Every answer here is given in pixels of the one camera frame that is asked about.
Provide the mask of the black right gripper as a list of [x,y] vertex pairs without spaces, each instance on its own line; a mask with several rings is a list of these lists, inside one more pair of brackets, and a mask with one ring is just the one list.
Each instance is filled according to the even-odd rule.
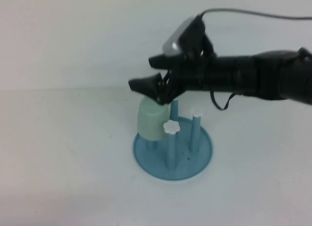
[[[180,60],[177,56],[164,54],[148,59],[151,68],[160,70],[172,69]],[[128,80],[130,89],[159,105],[169,104],[186,91],[213,91],[210,80],[211,69],[216,56],[200,57],[198,60],[183,60],[164,77],[155,75]]]

